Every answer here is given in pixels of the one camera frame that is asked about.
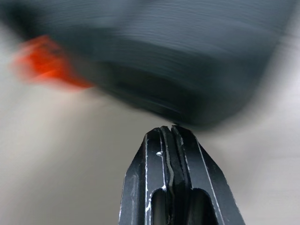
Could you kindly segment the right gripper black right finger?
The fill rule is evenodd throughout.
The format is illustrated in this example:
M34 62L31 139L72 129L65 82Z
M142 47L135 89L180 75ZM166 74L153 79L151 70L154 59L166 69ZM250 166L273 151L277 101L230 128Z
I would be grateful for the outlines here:
M188 225L243 225L227 180L194 134L173 126L172 133L188 178Z

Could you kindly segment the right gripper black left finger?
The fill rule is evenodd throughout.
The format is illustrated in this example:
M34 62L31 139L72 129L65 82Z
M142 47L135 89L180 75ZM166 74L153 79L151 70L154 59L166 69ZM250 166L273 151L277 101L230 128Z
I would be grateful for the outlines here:
M125 173L120 202L120 225L153 225L155 216L167 222L169 184L173 174L167 162L168 127L146 133Z

